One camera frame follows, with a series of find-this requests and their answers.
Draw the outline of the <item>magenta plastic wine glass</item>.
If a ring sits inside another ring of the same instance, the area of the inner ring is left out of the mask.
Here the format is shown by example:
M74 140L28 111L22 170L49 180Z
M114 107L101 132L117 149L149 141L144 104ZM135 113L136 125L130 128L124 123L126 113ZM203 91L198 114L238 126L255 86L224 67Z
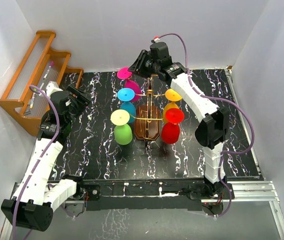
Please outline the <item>magenta plastic wine glass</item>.
M121 80L125 80L125 84L124 87L125 88L130 88L134 91L135 96L133 97L133 99L131 100L131 102L136 102L140 99L140 94L141 94L141 88L140 86L131 79L132 77L132 73L130 71L128 71L129 67L123 67L121 68L118 72L117 72L117 77Z

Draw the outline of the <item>blue plastic wine glass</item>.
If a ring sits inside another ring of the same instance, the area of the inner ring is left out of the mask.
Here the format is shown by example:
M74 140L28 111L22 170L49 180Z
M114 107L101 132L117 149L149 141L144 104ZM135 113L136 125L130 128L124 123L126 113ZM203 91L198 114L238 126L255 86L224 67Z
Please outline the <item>blue plastic wine glass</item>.
M122 102L120 105L121 110L125 110L130 115L128 123L133 123L136 117L136 108L131 103L131 100L135 97L135 92L131 88L122 88L117 92L117 98Z

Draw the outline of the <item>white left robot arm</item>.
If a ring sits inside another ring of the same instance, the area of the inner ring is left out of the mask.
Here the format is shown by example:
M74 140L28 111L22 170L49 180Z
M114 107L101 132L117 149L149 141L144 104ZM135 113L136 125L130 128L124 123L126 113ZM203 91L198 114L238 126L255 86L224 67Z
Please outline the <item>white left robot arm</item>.
M72 122L90 104L91 96L72 85L62 90L52 81L45 90L35 85L31 85L30 90L45 97L50 109L41 119L24 178L13 196L3 200L1 210L13 228L44 232L51 224L54 211L68 198L78 200L84 196L85 187L80 176L67 174L53 187L48 187L48 181L71 132Z

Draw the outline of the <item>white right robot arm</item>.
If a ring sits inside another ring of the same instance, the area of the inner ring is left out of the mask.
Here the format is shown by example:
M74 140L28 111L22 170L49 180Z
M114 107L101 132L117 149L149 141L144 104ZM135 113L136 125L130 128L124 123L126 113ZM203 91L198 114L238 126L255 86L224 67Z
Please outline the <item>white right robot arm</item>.
M205 194L214 199L222 194L219 183L224 176L221 161L222 150L228 132L229 110L213 103L192 81L189 70L179 62L173 62L168 46L154 42L149 50L141 50L137 59L128 68L129 72L142 78L157 75L177 92L194 112L199 121L195 138L203 147L205 157Z

